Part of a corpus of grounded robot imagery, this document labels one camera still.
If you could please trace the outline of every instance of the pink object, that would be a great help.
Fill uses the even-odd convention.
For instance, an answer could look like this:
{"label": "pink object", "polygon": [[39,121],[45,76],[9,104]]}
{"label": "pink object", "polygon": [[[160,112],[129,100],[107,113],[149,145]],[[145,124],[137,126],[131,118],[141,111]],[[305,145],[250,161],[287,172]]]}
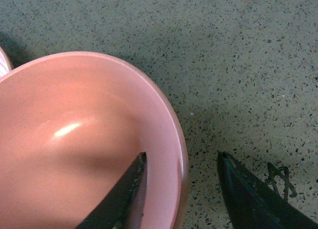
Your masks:
{"label": "pink object", "polygon": [[12,63],[4,50],[0,47],[0,77],[6,75],[13,69]]}
{"label": "pink object", "polygon": [[9,72],[0,92],[0,228],[76,227],[143,151],[141,228],[181,228],[184,136],[144,73],[105,54],[61,53]]}

